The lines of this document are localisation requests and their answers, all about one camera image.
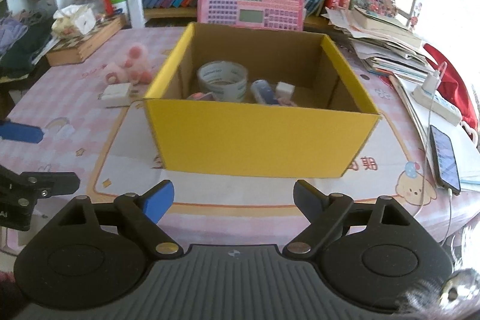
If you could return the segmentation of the pink plush paw toy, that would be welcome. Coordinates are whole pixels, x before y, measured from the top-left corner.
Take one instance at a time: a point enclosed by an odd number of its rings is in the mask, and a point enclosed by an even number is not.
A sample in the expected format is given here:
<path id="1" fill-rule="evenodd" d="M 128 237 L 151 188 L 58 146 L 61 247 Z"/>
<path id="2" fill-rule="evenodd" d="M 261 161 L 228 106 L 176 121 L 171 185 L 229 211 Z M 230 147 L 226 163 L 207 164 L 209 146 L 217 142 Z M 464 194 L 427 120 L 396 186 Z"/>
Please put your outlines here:
<path id="1" fill-rule="evenodd" d="M 109 62 L 103 72 L 107 85 L 149 85 L 153 80 L 148 50 L 141 44 L 129 47 L 118 59 Z"/>

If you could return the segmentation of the white charger plug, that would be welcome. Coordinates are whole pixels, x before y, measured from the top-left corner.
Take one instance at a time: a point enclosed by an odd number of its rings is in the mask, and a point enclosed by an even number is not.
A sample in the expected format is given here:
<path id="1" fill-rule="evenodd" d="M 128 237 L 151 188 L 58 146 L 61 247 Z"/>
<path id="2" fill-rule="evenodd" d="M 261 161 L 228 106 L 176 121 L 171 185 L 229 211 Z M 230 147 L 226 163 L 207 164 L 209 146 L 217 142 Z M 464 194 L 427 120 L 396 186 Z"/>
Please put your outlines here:
<path id="1" fill-rule="evenodd" d="M 285 82 L 278 82 L 275 93 L 278 98 L 290 100 L 295 92 L 295 86 Z"/>

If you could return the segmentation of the dark blue white tube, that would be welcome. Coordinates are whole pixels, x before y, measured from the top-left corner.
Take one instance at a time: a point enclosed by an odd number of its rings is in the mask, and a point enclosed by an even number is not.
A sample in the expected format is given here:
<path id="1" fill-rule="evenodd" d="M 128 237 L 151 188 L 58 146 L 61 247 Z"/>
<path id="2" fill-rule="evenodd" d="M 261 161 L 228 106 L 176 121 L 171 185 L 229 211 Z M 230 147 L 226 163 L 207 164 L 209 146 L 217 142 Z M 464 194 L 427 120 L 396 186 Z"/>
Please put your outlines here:
<path id="1" fill-rule="evenodd" d="M 265 79 L 258 79 L 250 86 L 250 91 L 258 104 L 266 106 L 279 106 L 279 101 Z"/>

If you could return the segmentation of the pink checkered tablecloth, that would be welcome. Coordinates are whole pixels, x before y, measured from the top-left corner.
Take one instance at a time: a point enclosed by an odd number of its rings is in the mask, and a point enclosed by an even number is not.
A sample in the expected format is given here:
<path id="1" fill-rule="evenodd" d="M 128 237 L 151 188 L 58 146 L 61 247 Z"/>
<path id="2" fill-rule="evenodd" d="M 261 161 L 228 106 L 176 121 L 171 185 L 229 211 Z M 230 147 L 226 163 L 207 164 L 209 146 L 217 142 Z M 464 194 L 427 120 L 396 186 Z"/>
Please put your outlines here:
<path id="1" fill-rule="evenodd" d="M 1 165 L 15 172 L 73 171 L 80 177 L 75 194 L 95 202 L 115 195 L 144 193 L 161 179 L 171 179 L 175 202 L 160 221 L 168 234 L 187 247 L 200 244 L 285 245 L 307 225 L 293 205 L 296 179 L 197 175 L 162 169 L 152 140 L 143 102 L 128 108 L 107 109 L 98 96 L 104 89 L 101 71 L 129 44 L 141 43 L 150 52 L 154 71 L 162 67 L 185 28 L 120 30 L 92 57 L 78 65 L 53 67 L 32 86 L 9 117 L 42 128 L 38 144 L 1 140 Z M 340 46 L 382 119 L 343 177 L 308 179 L 325 193 L 346 193 L 358 201 L 394 196 L 412 214 L 419 205 L 406 202 L 400 185 L 413 180 L 404 173 L 407 163 L 422 164 L 423 151 L 405 107 L 393 87 L 361 70 L 353 53 Z M 452 199 L 436 189 L 417 220 L 441 241 L 467 223 L 479 223 L 479 193 L 462 192 Z"/>

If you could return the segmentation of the pile of clothes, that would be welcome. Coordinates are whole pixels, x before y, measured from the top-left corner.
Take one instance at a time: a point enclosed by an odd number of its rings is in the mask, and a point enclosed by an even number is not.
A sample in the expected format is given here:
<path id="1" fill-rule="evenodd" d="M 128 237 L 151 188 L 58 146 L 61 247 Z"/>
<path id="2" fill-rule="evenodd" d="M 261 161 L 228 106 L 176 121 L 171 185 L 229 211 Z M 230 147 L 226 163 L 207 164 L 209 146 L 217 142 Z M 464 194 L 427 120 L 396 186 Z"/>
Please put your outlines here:
<path id="1" fill-rule="evenodd" d="M 19 78 L 32 71 L 33 60 L 51 39 L 53 22 L 42 11 L 20 19 L 1 17 L 1 77 Z"/>

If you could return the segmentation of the wooden chess box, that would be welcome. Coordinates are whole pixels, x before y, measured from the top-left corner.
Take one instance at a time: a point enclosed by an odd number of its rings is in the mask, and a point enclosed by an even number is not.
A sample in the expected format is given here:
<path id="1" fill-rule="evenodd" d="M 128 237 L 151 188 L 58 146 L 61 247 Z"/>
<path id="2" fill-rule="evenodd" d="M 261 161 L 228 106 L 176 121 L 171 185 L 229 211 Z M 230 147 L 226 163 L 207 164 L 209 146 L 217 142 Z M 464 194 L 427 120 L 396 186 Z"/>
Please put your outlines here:
<path id="1" fill-rule="evenodd" d="M 97 23 L 92 31 L 83 37 L 61 39 L 46 54 L 51 67 L 84 62 L 110 38 L 117 34 L 126 23 L 124 15 L 105 19 Z"/>

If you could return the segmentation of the white power adapter with usb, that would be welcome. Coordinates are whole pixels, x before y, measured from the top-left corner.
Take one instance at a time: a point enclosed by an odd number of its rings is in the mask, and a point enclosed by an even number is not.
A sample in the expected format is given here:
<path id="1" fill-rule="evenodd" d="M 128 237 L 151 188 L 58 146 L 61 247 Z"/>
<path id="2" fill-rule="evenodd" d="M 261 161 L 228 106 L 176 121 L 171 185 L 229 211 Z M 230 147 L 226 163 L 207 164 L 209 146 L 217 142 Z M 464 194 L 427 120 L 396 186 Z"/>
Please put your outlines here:
<path id="1" fill-rule="evenodd" d="M 108 85 L 99 100 L 105 107 L 129 106 L 131 90 L 130 83 Z"/>

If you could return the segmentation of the tissue pack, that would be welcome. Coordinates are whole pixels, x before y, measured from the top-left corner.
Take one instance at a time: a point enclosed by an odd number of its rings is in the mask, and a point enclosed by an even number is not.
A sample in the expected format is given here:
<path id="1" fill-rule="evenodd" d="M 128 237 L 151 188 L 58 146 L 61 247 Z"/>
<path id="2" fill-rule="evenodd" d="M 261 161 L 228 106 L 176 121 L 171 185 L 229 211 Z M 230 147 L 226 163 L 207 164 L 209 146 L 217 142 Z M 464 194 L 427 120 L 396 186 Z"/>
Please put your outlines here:
<path id="1" fill-rule="evenodd" d="M 56 37 L 83 37 L 96 25 L 95 13 L 88 4 L 70 5 L 57 10 L 53 15 L 51 30 Z"/>

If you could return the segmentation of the black smartphone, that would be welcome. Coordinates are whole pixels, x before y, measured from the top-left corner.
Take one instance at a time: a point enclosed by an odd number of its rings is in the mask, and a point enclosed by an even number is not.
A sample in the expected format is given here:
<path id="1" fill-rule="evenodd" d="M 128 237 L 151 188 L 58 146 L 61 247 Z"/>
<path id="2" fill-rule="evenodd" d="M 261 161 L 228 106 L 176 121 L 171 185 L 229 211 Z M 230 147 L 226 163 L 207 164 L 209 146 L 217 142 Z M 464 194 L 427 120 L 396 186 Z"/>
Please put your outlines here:
<path id="1" fill-rule="evenodd" d="M 437 129 L 436 126 L 431 125 L 430 145 L 437 183 L 447 190 L 450 189 L 453 195 L 459 196 L 461 194 L 461 181 L 450 137 Z"/>

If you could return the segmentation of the white power strip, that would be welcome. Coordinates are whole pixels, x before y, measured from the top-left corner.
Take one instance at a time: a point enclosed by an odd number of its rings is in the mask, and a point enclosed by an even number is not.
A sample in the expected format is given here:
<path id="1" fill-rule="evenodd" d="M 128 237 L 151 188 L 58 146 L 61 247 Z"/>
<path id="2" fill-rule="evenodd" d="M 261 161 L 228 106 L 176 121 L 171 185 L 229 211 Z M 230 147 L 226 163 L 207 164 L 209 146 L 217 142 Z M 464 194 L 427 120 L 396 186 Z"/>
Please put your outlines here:
<path id="1" fill-rule="evenodd" d="M 462 114 L 460 110 L 444 99 L 439 92 L 435 91 L 434 94 L 427 93 L 421 86 L 416 86 L 412 92 L 412 97 L 418 104 L 432 110 L 448 121 L 449 124 L 456 126 L 461 123 Z"/>

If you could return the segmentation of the pink flat eraser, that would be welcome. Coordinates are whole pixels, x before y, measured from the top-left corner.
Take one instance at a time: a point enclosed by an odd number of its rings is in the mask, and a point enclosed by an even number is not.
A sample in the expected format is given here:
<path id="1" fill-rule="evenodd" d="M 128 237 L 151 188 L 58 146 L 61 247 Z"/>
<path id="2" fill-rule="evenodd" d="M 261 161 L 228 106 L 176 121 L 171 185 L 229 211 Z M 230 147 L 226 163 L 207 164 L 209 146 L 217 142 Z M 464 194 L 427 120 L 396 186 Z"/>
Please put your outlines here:
<path id="1" fill-rule="evenodd" d="M 297 107 L 297 105 L 293 101 L 282 97 L 279 97 L 277 101 L 280 106 Z"/>

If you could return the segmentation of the red cloth bag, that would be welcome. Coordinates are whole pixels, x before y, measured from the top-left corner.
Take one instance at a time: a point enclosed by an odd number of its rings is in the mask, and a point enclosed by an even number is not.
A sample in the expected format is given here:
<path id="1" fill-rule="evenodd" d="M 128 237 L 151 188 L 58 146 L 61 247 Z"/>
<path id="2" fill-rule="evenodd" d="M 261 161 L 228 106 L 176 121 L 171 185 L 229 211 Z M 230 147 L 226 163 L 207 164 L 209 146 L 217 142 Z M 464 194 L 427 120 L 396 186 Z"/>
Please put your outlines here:
<path id="1" fill-rule="evenodd" d="M 432 60 L 429 61 L 429 64 L 433 69 L 438 69 L 444 62 L 447 64 L 438 91 L 443 98 L 460 110 L 462 115 L 462 121 L 460 124 L 467 132 L 474 145 L 478 146 L 479 115 L 476 112 L 473 100 L 470 97 L 470 93 L 464 80 L 461 78 L 458 71 L 456 71 L 453 64 L 438 49 L 430 44 L 424 44 L 423 48 L 432 58 Z"/>

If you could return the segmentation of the yellow cardboard box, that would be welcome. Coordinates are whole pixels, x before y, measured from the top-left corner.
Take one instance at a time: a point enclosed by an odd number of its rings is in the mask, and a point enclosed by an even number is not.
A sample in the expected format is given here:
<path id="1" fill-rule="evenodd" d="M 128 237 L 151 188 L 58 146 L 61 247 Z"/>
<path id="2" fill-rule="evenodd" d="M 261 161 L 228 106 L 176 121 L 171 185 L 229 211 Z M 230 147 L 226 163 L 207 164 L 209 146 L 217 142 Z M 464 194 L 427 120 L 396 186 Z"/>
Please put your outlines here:
<path id="1" fill-rule="evenodd" d="M 195 101 L 200 68 L 240 64 L 248 79 L 293 85 L 293 106 Z M 280 178 L 338 178 L 380 115 L 325 34 L 191 23 L 144 97 L 170 171 Z"/>

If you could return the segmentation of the stack of papers and books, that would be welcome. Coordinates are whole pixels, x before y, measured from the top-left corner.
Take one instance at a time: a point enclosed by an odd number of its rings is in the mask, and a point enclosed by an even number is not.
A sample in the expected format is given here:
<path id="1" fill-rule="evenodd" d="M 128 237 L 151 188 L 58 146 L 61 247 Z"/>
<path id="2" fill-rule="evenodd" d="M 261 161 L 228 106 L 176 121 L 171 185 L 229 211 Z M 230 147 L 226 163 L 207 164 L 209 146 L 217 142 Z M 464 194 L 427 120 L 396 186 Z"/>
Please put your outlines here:
<path id="1" fill-rule="evenodd" d="M 433 71 L 422 40 L 396 19 L 354 7 L 329 9 L 330 24 L 346 34 L 367 71 L 380 76 L 400 76 L 422 82 Z"/>

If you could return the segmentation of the clear tape roll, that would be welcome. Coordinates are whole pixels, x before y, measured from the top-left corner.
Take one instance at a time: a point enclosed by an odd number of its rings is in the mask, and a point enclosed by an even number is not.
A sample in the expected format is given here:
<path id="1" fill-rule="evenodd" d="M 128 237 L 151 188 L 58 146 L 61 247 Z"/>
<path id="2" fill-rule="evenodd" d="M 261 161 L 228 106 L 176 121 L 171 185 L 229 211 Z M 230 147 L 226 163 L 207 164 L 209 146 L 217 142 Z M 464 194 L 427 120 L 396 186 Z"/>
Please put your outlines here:
<path id="1" fill-rule="evenodd" d="M 243 102 L 247 79 L 247 69 L 235 62 L 209 62 L 197 71 L 201 92 L 212 93 L 216 100 L 224 102 Z"/>

